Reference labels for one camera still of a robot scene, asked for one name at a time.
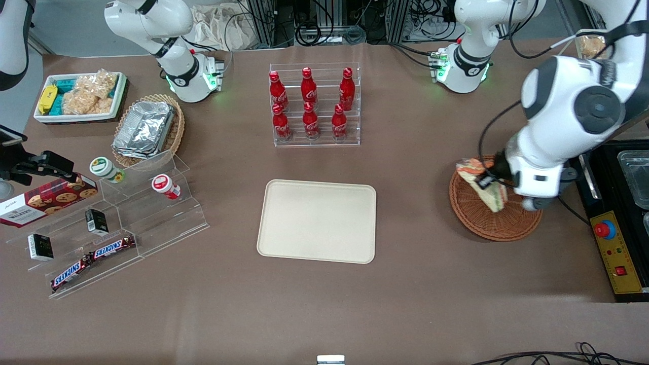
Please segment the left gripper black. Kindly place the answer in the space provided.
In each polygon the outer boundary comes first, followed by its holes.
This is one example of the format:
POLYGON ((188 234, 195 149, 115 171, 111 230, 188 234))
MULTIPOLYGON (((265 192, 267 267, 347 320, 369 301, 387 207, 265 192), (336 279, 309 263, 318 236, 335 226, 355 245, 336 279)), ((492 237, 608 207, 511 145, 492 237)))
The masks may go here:
POLYGON ((478 175, 478 187, 487 190, 490 187, 501 189, 503 186, 514 189, 518 186, 518 173, 512 170, 506 159, 506 151, 501 150, 494 155, 493 174, 484 172, 478 175))

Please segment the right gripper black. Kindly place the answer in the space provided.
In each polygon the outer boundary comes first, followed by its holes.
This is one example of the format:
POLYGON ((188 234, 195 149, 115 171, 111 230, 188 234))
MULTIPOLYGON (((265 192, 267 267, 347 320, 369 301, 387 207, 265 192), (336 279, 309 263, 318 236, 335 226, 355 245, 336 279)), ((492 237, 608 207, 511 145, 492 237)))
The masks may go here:
POLYGON ((32 176, 55 176, 70 183, 77 181, 74 162, 54 152, 26 153, 26 136, 9 127, 1 127, 1 176, 3 180, 29 185, 32 176))

